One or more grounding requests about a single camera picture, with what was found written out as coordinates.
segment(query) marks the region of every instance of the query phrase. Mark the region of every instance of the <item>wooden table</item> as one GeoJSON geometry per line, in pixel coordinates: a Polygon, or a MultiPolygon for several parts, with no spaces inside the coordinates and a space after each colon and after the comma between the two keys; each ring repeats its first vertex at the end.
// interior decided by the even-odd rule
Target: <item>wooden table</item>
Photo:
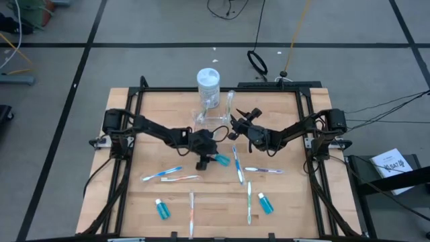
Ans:
{"type": "MultiPolygon", "coordinates": [[[[124,108],[127,92],[128,89],[111,89],[107,109],[124,108]]],[[[222,100],[225,100],[226,93],[221,95],[222,100]]],[[[311,89],[311,95],[315,112],[331,108],[327,89],[311,89]]],[[[143,95],[141,114],[168,128],[193,127],[191,111],[199,109],[198,100],[198,93],[194,92],[146,92],[143,95]]],[[[254,120],[254,124],[274,130],[282,130],[299,120],[293,93],[238,92],[233,105],[246,112],[258,107],[263,115],[254,120]]],[[[160,140],[139,134],[135,143],[121,236],[170,237],[171,231],[177,231],[178,237],[188,237],[189,191],[193,190],[194,237],[266,238],[268,233],[275,233],[277,238],[317,238],[309,177],[302,169],[305,161],[303,140],[297,138],[291,141],[272,158],[257,149],[249,154],[247,145],[248,140],[244,136],[234,142],[226,139],[218,144],[218,151],[232,159],[230,166],[223,167],[211,162],[206,171],[196,171],[197,155],[190,153],[180,157],[175,149],[167,147],[160,140]],[[251,226],[247,224],[247,187],[241,186],[238,181],[232,143],[236,143],[242,167],[270,167],[286,171],[282,175],[245,172],[245,179],[253,182],[251,226]],[[203,179],[174,183],[161,183],[159,178],[146,183],[140,181],[143,175],[152,175],[179,165],[183,166],[183,171],[173,173],[172,176],[198,174],[203,179]],[[259,192],[269,198],[275,210],[273,214],[264,214],[257,197],[259,192]],[[159,218],[155,208],[157,198],[167,204],[171,218],[159,218]]],[[[108,153],[107,149],[95,152],[91,173],[107,159],[108,153]]],[[[343,158],[342,152],[338,150],[331,150],[331,155],[343,158]]],[[[111,162],[89,184],[77,232],[85,230],[105,205],[113,166],[114,162],[111,162]]],[[[333,204],[351,227],[360,232],[344,164],[331,159],[325,162],[325,166],[333,204]]],[[[322,202],[321,207],[325,233],[330,234],[322,202]]],[[[112,221],[117,211],[114,207],[112,221]]],[[[110,224],[110,231],[113,231],[114,223],[110,224]]]]}

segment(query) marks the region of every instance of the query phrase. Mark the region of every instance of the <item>gray floor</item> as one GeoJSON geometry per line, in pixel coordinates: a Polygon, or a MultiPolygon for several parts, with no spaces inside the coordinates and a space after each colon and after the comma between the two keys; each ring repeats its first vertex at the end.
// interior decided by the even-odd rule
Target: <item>gray floor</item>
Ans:
{"type": "MultiPolygon", "coordinates": [[[[11,15],[3,2],[0,11],[11,15]]],[[[24,42],[86,42],[100,2],[74,0],[70,8],[58,9],[44,32],[26,36],[24,42]]],[[[430,42],[429,2],[396,2],[415,42],[430,42]]],[[[224,21],[212,17],[202,0],[109,0],[95,42],[252,42],[261,3],[250,0],[240,17],[224,21]]],[[[243,0],[232,4],[238,9],[243,0]]],[[[220,13],[226,12],[221,0],[212,0],[211,5],[220,13]]],[[[304,1],[267,1],[259,40],[290,42],[303,7],[304,1]]],[[[385,0],[313,1],[298,42],[407,43],[385,0]]],[[[246,51],[248,48],[92,48],[28,239],[75,232],[82,189],[93,158],[87,141],[99,132],[110,88],[138,85],[141,75],[150,86],[191,87],[196,85],[196,73],[204,67],[219,70],[225,87],[241,81],[261,81],[255,79],[246,51]]],[[[430,49],[419,51],[430,63],[430,49]]],[[[7,56],[4,52],[0,50],[1,59],[7,56]]],[[[5,194],[0,196],[2,241],[16,239],[83,49],[23,48],[23,52],[35,63],[35,86],[0,85],[0,104],[12,105],[16,114],[0,139],[0,190],[5,194]]],[[[258,48],[257,53],[268,66],[269,80],[273,80],[285,65],[288,49],[258,48]]],[[[16,56],[2,72],[23,67],[26,63],[16,56]]],[[[329,88],[332,105],[347,111],[429,88],[409,48],[296,48],[288,77],[322,81],[329,88]]],[[[429,101],[429,96],[423,97],[387,120],[430,121],[429,101]]],[[[371,118],[388,108],[348,118],[371,118]]],[[[416,153],[422,166],[430,165],[426,156],[430,145],[428,124],[375,123],[346,137],[354,142],[347,153],[372,155],[397,148],[402,153],[416,153]]],[[[373,212],[378,234],[393,239],[387,219],[392,217],[386,216],[385,210],[373,212]]],[[[399,216],[414,219],[407,213],[399,216]]],[[[425,241],[422,233],[430,231],[430,226],[424,225],[427,227],[409,226],[402,239],[425,241]]]]}

